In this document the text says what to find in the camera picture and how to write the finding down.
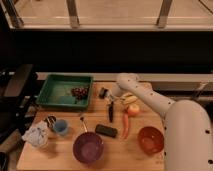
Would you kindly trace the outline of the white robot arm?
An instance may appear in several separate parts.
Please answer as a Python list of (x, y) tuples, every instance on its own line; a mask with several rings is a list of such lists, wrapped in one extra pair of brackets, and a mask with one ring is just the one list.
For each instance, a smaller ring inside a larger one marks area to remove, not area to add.
[(192, 100), (172, 100), (145, 88), (133, 73), (120, 73), (111, 91), (125, 91), (155, 111), (164, 123), (165, 171), (213, 171), (213, 132), (206, 110)]

